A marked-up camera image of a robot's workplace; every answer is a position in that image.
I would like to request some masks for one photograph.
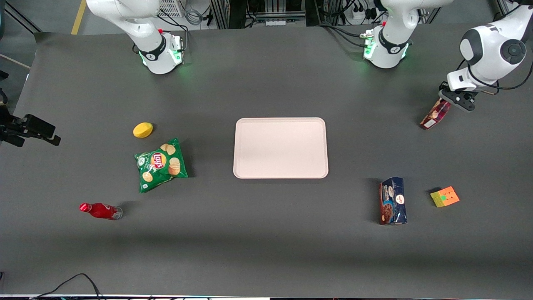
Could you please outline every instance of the yellow floor stripe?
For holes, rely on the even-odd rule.
[[[76,15],[76,20],[74,21],[74,25],[72,26],[72,31],[70,34],[78,34],[79,26],[82,24],[83,13],[85,12],[86,7],[87,2],[82,0],[82,2],[79,4],[78,14]]]

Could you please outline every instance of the chip bag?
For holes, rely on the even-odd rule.
[[[153,152],[137,153],[135,159],[141,175],[140,193],[146,193],[175,177],[188,177],[177,138]]]

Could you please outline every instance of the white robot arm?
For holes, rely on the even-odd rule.
[[[361,38],[367,48],[363,57],[379,68],[393,68],[407,51],[408,41],[419,22],[418,9],[433,9],[453,0],[381,0],[388,10],[385,26],[367,30]]]
[[[502,20],[468,30],[460,44],[467,67],[447,75],[439,95],[463,110],[474,110],[478,92],[515,70],[526,57],[533,30],[533,6],[520,5]]]
[[[139,48],[143,64],[166,74],[183,61],[182,40],[163,33],[148,19],[159,11],[159,0],[86,0],[92,13],[122,29]]]

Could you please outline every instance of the floor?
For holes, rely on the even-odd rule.
[[[26,17],[31,19],[42,31],[70,34],[80,7],[78,0],[9,0]],[[189,0],[190,5],[203,12],[208,7],[207,0]],[[435,19],[435,23],[486,23],[492,21],[497,12],[490,0],[455,0],[445,6]],[[167,24],[157,20],[156,26],[165,29]],[[207,29],[205,22],[201,29]],[[78,34],[114,34],[122,31],[85,9]],[[0,41],[0,53],[31,66],[36,50],[33,35],[17,22],[6,16],[6,32]],[[0,83],[0,87],[8,95],[8,107],[13,110],[25,82],[28,70],[10,61],[0,58],[0,69],[9,74],[9,78]]]

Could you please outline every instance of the yellow sponge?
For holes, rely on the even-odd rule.
[[[144,122],[141,123],[133,129],[133,135],[136,138],[145,138],[149,136],[152,133],[152,130],[154,130],[154,126],[151,123]]]

